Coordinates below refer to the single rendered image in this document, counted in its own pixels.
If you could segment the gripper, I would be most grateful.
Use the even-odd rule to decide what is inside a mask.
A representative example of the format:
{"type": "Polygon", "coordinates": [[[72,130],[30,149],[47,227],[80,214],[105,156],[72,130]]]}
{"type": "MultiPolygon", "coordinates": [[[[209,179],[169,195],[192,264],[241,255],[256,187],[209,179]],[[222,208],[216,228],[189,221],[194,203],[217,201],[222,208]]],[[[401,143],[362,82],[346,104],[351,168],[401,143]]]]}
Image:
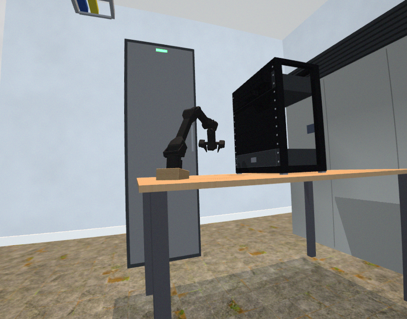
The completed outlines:
{"type": "MultiPolygon", "coordinates": [[[[216,137],[208,138],[208,140],[210,140],[210,141],[215,140],[216,141],[216,137]]],[[[219,142],[216,142],[216,144],[218,145],[218,152],[219,152],[219,150],[221,148],[225,147],[225,141],[224,140],[219,140],[219,142]]],[[[207,142],[205,142],[205,140],[199,140],[199,147],[204,148],[205,151],[207,152],[207,146],[206,145],[207,145],[207,142]]]]}

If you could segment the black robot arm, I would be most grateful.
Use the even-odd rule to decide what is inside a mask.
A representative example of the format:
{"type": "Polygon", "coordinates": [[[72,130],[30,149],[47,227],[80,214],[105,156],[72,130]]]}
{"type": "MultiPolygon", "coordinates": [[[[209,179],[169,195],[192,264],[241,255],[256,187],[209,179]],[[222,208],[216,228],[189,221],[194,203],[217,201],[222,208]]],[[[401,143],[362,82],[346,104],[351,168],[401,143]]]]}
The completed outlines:
{"type": "MultiPolygon", "coordinates": [[[[185,156],[187,145],[185,140],[187,138],[190,127],[197,118],[202,122],[202,127],[207,129],[207,137],[214,138],[215,131],[217,130],[218,123],[211,118],[207,118],[200,106],[186,109],[182,114],[183,122],[177,133],[177,136],[168,144],[164,150],[163,155],[167,158],[166,168],[180,168],[182,169],[181,157],[185,156]]],[[[214,151],[217,149],[215,140],[207,142],[207,149],[214,151]]]]}

